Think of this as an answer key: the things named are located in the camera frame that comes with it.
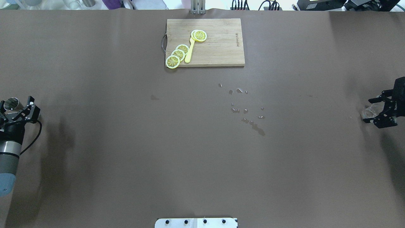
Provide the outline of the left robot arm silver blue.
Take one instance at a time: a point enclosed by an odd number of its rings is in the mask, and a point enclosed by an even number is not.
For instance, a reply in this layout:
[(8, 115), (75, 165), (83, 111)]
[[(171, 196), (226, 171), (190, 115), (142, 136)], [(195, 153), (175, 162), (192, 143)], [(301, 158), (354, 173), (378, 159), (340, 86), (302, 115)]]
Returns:
[[(27, 103), (21, 103), (16, 97), (1, 100), (0, 113), (0, 195), (4, 197), (12, 192), (16, 182), (16, 172), (20, 156), (38, 140), (42, 133), (39, 121), (41, 109), (35, 104), (35, 98), (28, 97)], [(22, 149), (26, 124), (39, 124), (39, 131), (32, 142)]]

